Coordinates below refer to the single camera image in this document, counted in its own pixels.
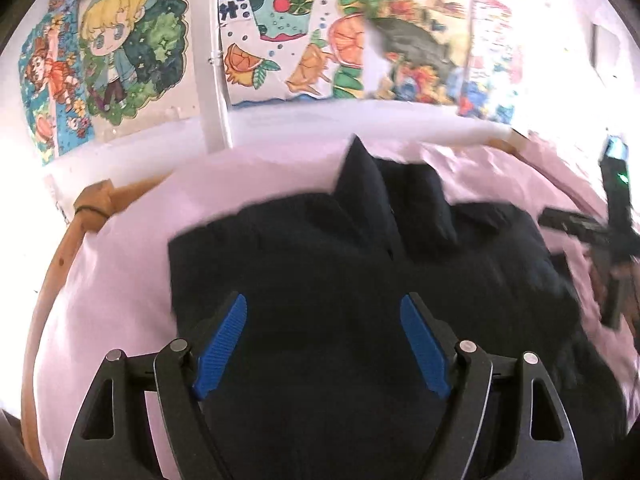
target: blue gripper pad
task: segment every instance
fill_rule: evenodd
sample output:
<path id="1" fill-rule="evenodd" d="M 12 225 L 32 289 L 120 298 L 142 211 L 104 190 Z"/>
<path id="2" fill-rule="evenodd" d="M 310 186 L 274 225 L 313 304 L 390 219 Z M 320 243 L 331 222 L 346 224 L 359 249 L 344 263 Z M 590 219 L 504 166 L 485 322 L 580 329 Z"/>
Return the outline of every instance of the blue gripper pad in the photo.
<path id="1" fill-rule="evenodd" d="M 409 340 L 411 350 L 414 351 L 415 360 L 427 388 L 441 399 L 445 399 L 451 391 L 449 381 L 447 381 L 447 361 L 440 345 L 409 295 L 402 298 L 400 302 L 400 323 Z"/>
<path id="2" fill-rule="evenodd" d="M 245 323 L 246 299 L 242 294 L 238 294 L 220 328 L 198 358 L 198 375 L 193 383 L 193 393 L 198 400 L 204 400 L 209 392 L 220 384 L 226 364 L 238 344 Z"/>

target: black shirt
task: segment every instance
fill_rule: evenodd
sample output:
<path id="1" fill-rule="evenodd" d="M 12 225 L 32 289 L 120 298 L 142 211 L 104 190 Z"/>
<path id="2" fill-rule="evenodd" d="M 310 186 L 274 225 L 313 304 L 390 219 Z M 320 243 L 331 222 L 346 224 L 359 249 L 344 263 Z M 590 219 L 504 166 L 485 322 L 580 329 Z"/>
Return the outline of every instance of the black shirt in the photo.
<path id="1" fill-rule="evenodd" d="M 450 206 L 427 164 L 372 158 L 356 139 L 333 193 L 249 206 L 169 254 L 181 336 L 231 291 L 247 300 L 203 403 L 237 480 L 414 478 L 446 401 L 425 387 L 400 323 L 413 291 L 459 339 L 540 356 L 587 478 L 625 434 L 620 388 L 535 222 L 507 203 Z M 500 462 L 481 444 L 468 478 Z"/>

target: pink tablecloth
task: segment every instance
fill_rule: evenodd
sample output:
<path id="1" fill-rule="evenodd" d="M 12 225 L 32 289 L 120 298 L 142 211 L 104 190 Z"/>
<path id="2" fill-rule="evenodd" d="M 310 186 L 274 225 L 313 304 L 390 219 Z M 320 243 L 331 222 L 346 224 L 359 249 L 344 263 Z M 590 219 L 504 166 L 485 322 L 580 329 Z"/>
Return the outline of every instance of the pink tablecloth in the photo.
<path id="1" fill-rule="evenodd" d="M 78 410 L 104 355 L 159 351 L 176 334 L 171 313 L 167 242 L 213 218 L 301 191 L 332 189 L 347 142 L 239 148 L 209 155 L 176 171 L 99 234 L 88 234 L 47 322 L 36 359 L 34 391 L 42 455 L 51 479 L 60 476 Z M 527 164 L 486 147 L 450 148 L 413 141 L 367 143 L 377 156 L 423 160 L 454 202 L 501 200 L 537 215 L 545 206 L 575 208 L 567 195 Z M 583 325 L 628 396 L 632 337 L 601 327 L 582 247 L 544 233 L 552 251 L 565 251 L 580 300 Z M 149 402 L 154 442 L 164 476 L 178 480 L 158 405 Z"/>

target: cartoon boy with blonde hair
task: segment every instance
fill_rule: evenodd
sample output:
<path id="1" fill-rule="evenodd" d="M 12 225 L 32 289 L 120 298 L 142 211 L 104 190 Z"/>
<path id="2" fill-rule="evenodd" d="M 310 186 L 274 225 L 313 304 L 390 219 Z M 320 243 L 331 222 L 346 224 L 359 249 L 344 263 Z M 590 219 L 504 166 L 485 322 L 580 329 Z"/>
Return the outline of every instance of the cartoon boy with blonde hair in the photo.
<path id="1" fill-rule="evenodd" d="M 104 58 L 104 65 L 90 93 L 98 108 L 109 111 L 111 100 L 121 108 L 127 105 L 127 90 L 138 80 L 123 45 L 136 22 L 157 0 L 91 0 L 82 19 L 80 36 L 88 42 L 94 56 Z M 101 98 L 97 91 L 104 91 Z"/>

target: juice drawing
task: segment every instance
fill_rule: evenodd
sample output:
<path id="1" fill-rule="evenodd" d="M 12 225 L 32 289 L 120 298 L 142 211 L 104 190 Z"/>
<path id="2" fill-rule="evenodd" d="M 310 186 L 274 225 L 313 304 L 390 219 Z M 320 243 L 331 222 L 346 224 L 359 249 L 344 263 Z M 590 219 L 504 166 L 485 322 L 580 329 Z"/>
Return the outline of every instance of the juice drawing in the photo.
<path id="1" fill-rule="evenodd" d="M 289 41 L 308 33 L 315 0 L 249 0 L 260 39 Z"/>

